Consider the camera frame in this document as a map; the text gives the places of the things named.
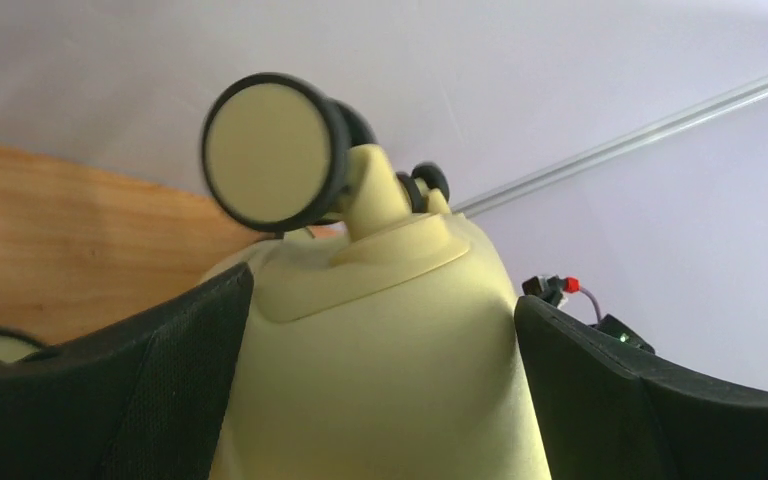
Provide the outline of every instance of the wire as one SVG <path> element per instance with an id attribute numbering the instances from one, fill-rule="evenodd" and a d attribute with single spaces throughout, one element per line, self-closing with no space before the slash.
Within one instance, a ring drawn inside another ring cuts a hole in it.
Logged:
<path id="1" fill-rule="evenodd" d="M 587 298 L 590 299 L 590 303 L 593 304 L 593 309 L 596 310 L 596 323 L 599 323 L 602 321 L 602 309 L 599 308 L 599 301 L 596 300 L 596 295 L 593 295 L 593 293 L 584 288 L 584 287 L 578 287 L 578 291 L 583 293 Z"/>

